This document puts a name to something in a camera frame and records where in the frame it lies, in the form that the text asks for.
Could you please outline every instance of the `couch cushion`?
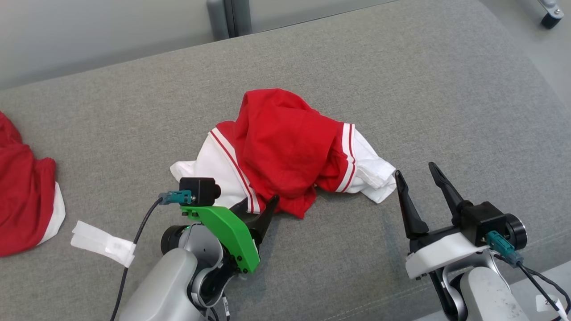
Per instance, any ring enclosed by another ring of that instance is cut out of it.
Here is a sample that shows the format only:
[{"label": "couch cushion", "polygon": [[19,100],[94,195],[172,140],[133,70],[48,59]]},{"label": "couch cushion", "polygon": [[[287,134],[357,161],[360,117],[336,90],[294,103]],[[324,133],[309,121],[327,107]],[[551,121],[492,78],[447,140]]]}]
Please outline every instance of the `couch cushion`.
[{"label": "couch cushion", "polygon": [[[0,93],[37,157],[56,160],[67,218],[39,247],[0,259],[2,320],[106,320],[122,266],[70,246],[77,220],[133,239],[176,161],[235,119],[245,91],[281,87],[355,123],[399,168],[431,228],[450,214],[436,162],[459,192],[527,226],[536,270],[571,258],[571,117],[496,18],[475,0],[399,0]],[[124,302],[184,224],[159,207],[137,246]],[[304,220],[279,215],[262,263],[227,290],[232,320],[407,320],[439,309],[409,280],[397,195],[321,192]],[[504,269],[508,280],[521,279]]]}]

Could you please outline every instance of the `label sticker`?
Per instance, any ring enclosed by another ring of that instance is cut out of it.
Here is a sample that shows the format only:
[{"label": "label sticker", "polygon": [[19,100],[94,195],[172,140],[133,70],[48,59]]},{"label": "label sticker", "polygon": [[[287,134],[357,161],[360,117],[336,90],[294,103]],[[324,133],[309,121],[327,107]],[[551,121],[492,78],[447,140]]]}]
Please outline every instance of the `label sticker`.
[{"label": "label sticker", "polygon": [[[549,294],[549,297],[551,298],[551,300],[553,300],[555,302],[555,305],[557,305],[557,307],[560,310],[565,310],[563,308],[563,305],[561,304],[561,301],[559,301],[559,298],[557,296],[555,296],[553,294]],[[545,297],[541,294],[536,295],[536,305],[537,305],[537,312],[554,311],[551,304],[549,304],[549,301],[547,301],[545,299]]]},{"label": "label sticker", "polygon": [[230,316],[230,309],[228,308],[228,300],[225,296],[222,297],[222,302],[224,303],[224,312],[226,312],[226,316]]}]

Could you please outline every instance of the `red stripe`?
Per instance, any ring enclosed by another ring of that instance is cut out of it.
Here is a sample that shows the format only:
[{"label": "red stripe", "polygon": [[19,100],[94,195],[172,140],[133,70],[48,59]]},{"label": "red stripe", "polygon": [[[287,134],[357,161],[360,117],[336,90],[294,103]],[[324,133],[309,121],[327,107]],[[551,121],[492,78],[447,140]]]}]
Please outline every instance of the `red stripe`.
[{"label": "red stripe", "polygon": [[226,152],[226,154],[228,155],[228,157],[232,161],[232,164],[234,164],[234,167],[236,167],[236,169],[238,170],[238,174],[240,175],[240,178],[242,178],[242,183],[246,187],[246,191],[248,191],[248,195],[250,196],[250,208],[252,209],[252,212],[253,212],[254,211],[254,198],[252,197],[252,193],[250,192],[250,189],[248,188],[248,184],[246,184],[246,180],[244,179],[244,176],[242,175],[242,171],[240,170],[240,167],[238,167],[238,164],[236,164],[236,162],[234,161],[234,158],[232,158],[232,155],[228,152],[226,147],[224,147],[224,145],[222,145],[222,142],[220,141],[220,139],[218,139],[218,137],[216,137],[216,134],[214,134],[213,131],[211,131],[210,133],[212,134],[214,139],[216,139],[216,141],[222,147],[222,149]]},{"label": "red stripe", "polygon": [[355,156],[353,156],[353,148],[351,148],[352,134],[353,134],[353,124],[350,124],[349,125],[349,155],[351,155],[351,157],[353,158],[353,162],[352,162],[353,170],[351,171],[351,175],[349,176],[349,180],[347,181],[347,185],[345,186],[345,188],[341,192],[344,192],[349,187],[349,184],[351,184],[351,180],[353,179],[353,174],[355,173]]}]

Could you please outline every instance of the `red and white shirt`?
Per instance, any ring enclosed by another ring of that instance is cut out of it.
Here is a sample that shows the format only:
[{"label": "red and white shirt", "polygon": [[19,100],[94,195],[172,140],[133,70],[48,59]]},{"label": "red and white shirt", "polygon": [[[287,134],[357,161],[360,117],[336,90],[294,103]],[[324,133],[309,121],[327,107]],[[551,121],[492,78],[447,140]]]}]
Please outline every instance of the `red and white shirt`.
[{"label": "red and white shirt", "polygon": [[66,215],[55,162],[35,159],[0,112],[0,256],[29,250],[57,234]]},{"label": "red and white shirt", "polygon": [[315,186],[361,191],[380,203],[396,187],[394,171],[355,125],[327,118],[281,89],[247,92],[237,120],[216,125],[195,161],[171,166],[177,180],[213,177],[222,190],[216,205],[247,198],[248,210],[259,213],[279,195],[278,210],[299,218],[314,202]]}]

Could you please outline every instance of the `white stripe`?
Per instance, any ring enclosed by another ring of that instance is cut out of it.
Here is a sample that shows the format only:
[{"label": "white stripe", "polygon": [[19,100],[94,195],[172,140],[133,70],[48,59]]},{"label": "white stripe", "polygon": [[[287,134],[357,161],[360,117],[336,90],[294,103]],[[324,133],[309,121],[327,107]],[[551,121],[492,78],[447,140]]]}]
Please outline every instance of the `white stripe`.
[{"label": "white stripe", "polygon": [[353,142],[349,141],[349,133],[354,138],[355,135],[352,133],[354,127],[352,128],[351,124],[343,124],[343,135],[341,136],[341,148],[343,149],[343,153],[347,156],[347,170],[345,171],[345,175],[343,176],[343,180],[335,190],[336,192],[341,192],[347,186],[349,179],[351,178],[351,172],[353,171],[354,164],[353,164],[353,157],[351,156],[351,152],[349,150],[349,145],[353,147]]},{"label": "white stripe", "polygon": [[[222,135],[220,130],[218,130],[216,127],[212,130],[212,132],[214,133],[214,135],[216,135],[216,138],[218,138],[220,140],[220,143],[222,144],[222,146],[224,146],[224,148],[226,148],[228,153],[230,153],[230,156],[232,157],[234,162],[236,162],[236,164],[238,164],[238,159],[236,158],[236,151],[234,150],[234,147],[232,146],[232,144],[230,144],[228,139],[226,139],[226,137],[224,137],[224,135]],[[214,137],[212,137],[212,139],[218,145],[218,141]],[[222,152],[222,154],[224,154],[224,156],[226,158],[228,158],[228,154],[226,154],[226,152],[223,149],[221,150],[221,152]],[[248,202],[248,209],[251,212],[260,213],[260,204],[258,203],[258,197],[256,196],[256,192],[254,191],[254,189],[252,187],[250,187],[250,181],[248,180],[248,177],[246,177],[246,174],[244,174],[244,172],[242,172],[242,170],[240,168],[237,168],[234,166],[234,163],[232,162],[232,160],[228,159],[228,162],[230,163],[230,165],[232,166],[232,168],[236,172],[236,176],[238,177],[238,180],[242,183],[241,184],[242,188],[244,189],[244,192],[247,195],[248,200],[250,200],[250,194],[248,193],[248,190],[252,194],[254,208],[250,208],[250,202]],[[240,174],[242,175],[242,177],[246,181],[246,184],[247,184],[246,186],[244,186],[244,184],[242,182],[242,178],[240,177]]]}]

